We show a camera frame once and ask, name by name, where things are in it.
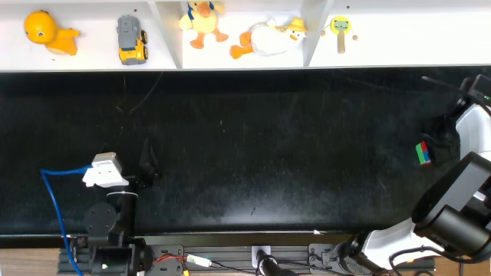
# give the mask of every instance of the yellow hat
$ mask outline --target yellow hat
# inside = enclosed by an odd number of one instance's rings
[[[290,25],[286,26],[287,29],[290,29],[292,31],[304,31],[307,32],[307,29],[305,28],[304,21],[301,18],[293,18],[292,23]]]

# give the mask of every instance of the truck wheel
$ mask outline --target truck wheel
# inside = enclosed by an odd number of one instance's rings
[[[141,41],[144,44],[146,44],[148,42],[147,32],[144,30],[141,30]]]
[[[143,46],[143,57],[145,58],[145,60],[148,59],[148,49],[147,49],[147,46]]]

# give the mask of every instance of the toy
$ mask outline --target toy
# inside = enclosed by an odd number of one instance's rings
[[[331,31],[338,36],[338,53],[344,54],[346,46],[344,45],[344,35],[351,30],[351,22],[343,16],[338,16],[331,21]]]
[[[124,65],[144,64],[148,59],[147,33],[141,29],[140,21],[131,15],[117,19],[117,43],[121,63]]]
[[[267,24],[259,23],[252,26],[251,31],[240,35],[240,44],[230,48],[230,55],[239,59],[244,54],[256,53],[261,56],[272,56],[285,53],[286,51],[301,44],[305,38],[307,29],[304,21],[293,18],[292,23],[285,28],[276,26],[275,20]]]
[[[198,38],[191,41],[190,44],[196,49],[203,49],[204,39],[206,34],[213,33],[216,36],[216,41],[224,42],[229,39],[227,34],[223,34],[217,28],[218,17],[216,12],[223,13],[225,8],[220,2],[188,2],[188,12],[184,15],[179,27],[183,30],[193,28],[198,33]]]
[[[30,41],[44,44],[53,54],[76,55],[77,53],[74,38],[79,36],[80,32],[71,28],[60,28],[47,11],[31,13],[25,19],[24,30]]]

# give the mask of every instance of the black table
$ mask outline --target black table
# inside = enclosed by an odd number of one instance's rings
[[[148,139],[163,172],[140,193],[137,234],[332,231],[407,219],[453,165],[421,167],[420,125],[485,68],[0,75],[0,235],[60,232],[40,168],[90,164],[104,144],[125,172]],[[50,177],[68,233],[105,199]]]

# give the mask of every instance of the toy handle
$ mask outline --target toy handle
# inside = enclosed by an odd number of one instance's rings
[[[344,54],[346,52],[346,47],[344,46],[344,31],[339,31],[338,33],[338,53]]]

